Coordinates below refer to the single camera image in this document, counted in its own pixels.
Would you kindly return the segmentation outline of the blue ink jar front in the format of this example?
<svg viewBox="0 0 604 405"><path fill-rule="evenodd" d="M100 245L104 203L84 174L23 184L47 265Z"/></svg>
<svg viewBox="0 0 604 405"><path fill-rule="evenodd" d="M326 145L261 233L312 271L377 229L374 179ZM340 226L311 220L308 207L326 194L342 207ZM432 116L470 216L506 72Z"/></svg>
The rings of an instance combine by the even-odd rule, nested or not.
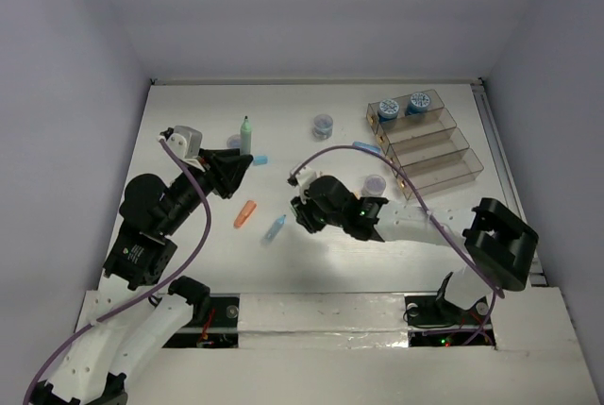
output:
<svg viewBox="0 0 604 405"><path fill-rule="evenodd" d="M399 103L391 98L383 99L378 103L377 115L381 123L395 120L400 112Z"/></svg>

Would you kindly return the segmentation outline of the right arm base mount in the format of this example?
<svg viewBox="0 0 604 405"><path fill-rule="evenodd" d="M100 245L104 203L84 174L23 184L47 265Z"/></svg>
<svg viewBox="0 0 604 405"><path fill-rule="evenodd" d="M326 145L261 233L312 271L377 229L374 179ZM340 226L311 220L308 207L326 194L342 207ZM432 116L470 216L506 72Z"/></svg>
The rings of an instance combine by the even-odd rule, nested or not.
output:
<svg viewBox="0 0 604 405"><path fill-rule="evenodd" d="M487 297L463 310L445 302L440 293L406 295L402 318L408 326L409 346L495 347L489 310Z"/></svg>

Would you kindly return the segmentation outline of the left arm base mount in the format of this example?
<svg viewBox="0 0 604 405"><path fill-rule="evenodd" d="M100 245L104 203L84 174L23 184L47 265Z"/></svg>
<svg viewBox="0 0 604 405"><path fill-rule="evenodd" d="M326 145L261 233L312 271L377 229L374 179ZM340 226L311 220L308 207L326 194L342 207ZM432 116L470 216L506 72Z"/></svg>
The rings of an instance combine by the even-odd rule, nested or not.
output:
<svg viewBox="0 0 604 405"><path fill-rule="evenodd" d="M208 316L178 330L164 348L218 349L239 346L238 319L240 297L238 295L213 295Z"/></svg>

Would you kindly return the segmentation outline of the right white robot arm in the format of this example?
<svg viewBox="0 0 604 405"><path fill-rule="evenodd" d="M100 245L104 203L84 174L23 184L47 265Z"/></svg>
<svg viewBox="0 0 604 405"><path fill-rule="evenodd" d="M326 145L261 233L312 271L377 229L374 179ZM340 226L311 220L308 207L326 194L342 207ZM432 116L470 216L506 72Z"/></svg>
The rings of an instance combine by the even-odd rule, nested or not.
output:
<svg viewBox="0 0 604 405"><path fill-rule="evenodd" d="M288 180L296 222L309 233L340 228L359 241L411 241L459 249L462 269L445 276L434 299L446 322L464 316L494 291L521 292L529 281L537 232L502 202L484 197L470 210L429 211L384 197L357 197L333 176Z"/></svg>

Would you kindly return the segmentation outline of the blue ink jar back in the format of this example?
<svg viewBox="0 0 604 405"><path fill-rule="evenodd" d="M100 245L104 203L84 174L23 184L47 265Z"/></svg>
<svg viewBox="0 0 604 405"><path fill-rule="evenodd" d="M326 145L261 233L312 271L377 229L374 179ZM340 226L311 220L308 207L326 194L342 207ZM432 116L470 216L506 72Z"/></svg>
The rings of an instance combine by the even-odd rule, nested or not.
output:
<svg viewBox="0 0 604 405"><path fill-rule="evenodd" d="M406 107L405 115L411 116L422 114L429 110L431 106L431 98L427 93L417 92L410 96L409 103Z"/></svg>

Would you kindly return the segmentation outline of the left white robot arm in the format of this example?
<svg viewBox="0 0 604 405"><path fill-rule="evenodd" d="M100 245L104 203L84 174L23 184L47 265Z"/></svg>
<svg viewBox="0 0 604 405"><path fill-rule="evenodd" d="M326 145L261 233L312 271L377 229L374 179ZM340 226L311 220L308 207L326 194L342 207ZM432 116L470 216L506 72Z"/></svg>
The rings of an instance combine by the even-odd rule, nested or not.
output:
<svg viewBox="0 0 604 405"><path fill-rule="evenodd" d="M171 184L141 174L126 185L123 218L92 294L87 321L43 364L61 362L45 378L36 373L25 404L125 404L134 382L164 344L187 324L210 318L210 287L184 275L207 241L210 194L229 199L252 163L237 149L201 149L176 158L181 173ZM198 208L206 223L193 253L170 276L172 235Z"/></svg>

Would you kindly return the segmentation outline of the blue ink jar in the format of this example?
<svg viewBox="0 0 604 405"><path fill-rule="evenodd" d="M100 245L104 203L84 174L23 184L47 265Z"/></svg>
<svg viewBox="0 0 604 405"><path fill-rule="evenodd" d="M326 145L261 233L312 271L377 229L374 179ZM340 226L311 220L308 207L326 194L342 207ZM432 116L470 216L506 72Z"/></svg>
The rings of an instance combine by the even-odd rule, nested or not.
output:
<svg viewBox="0 0 604 405"><path fill-rule="evenodd" d="M410 96L409 103L406 107L405 115L411 116L422 114L429 110L431 106L431 98L427 93L417 92Z"/></svg>
<svg viewBox="0 0 604 405"><path fill-rule="evenodd" d="M400 112L399 103L391 98L383 99L378 103L377 115L381 123L395 120Z"/></svg>

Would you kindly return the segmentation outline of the green highlighter pen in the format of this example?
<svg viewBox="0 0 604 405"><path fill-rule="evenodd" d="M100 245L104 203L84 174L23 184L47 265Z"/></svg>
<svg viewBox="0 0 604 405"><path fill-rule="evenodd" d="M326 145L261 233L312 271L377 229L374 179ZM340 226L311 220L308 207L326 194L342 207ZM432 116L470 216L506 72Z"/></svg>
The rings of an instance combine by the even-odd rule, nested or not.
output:
<svg viewBox="0 0 604 405"><path fill-rule="evenodd" d="M251 154L252 127L248 116L243 118L240 128L240 151L242 155Z"/></svg>

